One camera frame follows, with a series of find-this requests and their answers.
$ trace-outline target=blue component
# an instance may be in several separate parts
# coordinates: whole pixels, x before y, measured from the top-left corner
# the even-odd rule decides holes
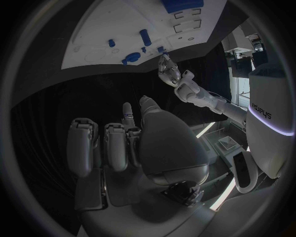
[[[145,45],[145,46],[150,46],[150,45],[151,45],[151,40],[150,40],[150,37],[149,37],[149,35],[148,35],[147,30],[146,30],[146,29],[141,30],[141,31],[140,31],[140,35],[141,35],[141,37],[142,37],[142,40],[143,40],[143,42],[144,42],[144,45]]]
[[[161,0],[168,13],[203,7],[203,0]]]
[[[162,52],[164,52],[164,48],[163,48],[163,46],[161,46],[161,47],[159,47],[159,48],[157,48],[157,51],[159,52],[159,53],[162,53]]]
[[[109,46],[111,48],[113,48],[115,46],[115,42],[112,39],[109,40]]]
[[[133,63],[133,62],[136,62],[140,58],[140,56],[141,56],[140,53],[131,53],[125,57],[125,60],[127,62]]]

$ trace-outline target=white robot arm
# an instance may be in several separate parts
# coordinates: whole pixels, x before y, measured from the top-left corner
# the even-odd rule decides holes
[[[198,86],[192,80],[194,74],[189,70],[182,74],[182,78],[180,75],[177,65],[169,56],[162,55],[158,63],[158,76],[166,84],[175,87],[174,92],[180,100],[193,103],[198,107],[209,107],[214,113],[224,114],[246,128],[246,111],[227,103],[220,96],[211,95],[204,88]]]

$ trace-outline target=white panel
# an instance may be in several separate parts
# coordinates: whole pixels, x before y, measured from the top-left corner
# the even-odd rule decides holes
[[[96,65],[122,64],[134,52],[141,54],[139,65],[161,55],[157,48],[167,52],[207,42],[226,0],[205,0],[200,9],[187,9],[168,14],[160,0],[104,0],[95,2],[82,17],[69,41],[62,69]],[[174,26],[181,33],[176,34]],[[140,30],[147,29],[152,45],[146,53]],[[109,47],[114,40],[115,47]]]

